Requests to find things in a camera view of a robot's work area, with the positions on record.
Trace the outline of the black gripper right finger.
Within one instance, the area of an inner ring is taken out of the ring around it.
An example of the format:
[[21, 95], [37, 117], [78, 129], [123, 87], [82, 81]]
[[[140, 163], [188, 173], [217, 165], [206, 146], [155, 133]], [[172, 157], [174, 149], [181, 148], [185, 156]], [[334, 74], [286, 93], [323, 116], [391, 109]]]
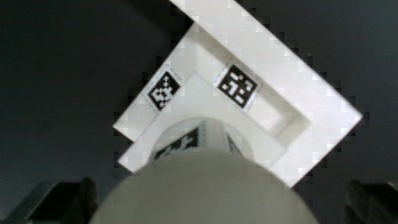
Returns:
[[398, 224], [398, 188], [391, 183], [350, 182], [343, 223]]

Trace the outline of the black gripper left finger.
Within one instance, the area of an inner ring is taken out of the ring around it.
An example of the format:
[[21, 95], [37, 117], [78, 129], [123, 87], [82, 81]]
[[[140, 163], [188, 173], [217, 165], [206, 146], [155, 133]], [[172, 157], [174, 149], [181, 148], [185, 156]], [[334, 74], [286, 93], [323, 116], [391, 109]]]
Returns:
[[0, 224], [89, 224], [96, 209], [96, 183], [89, 177], [76, 182], [43, 182]]

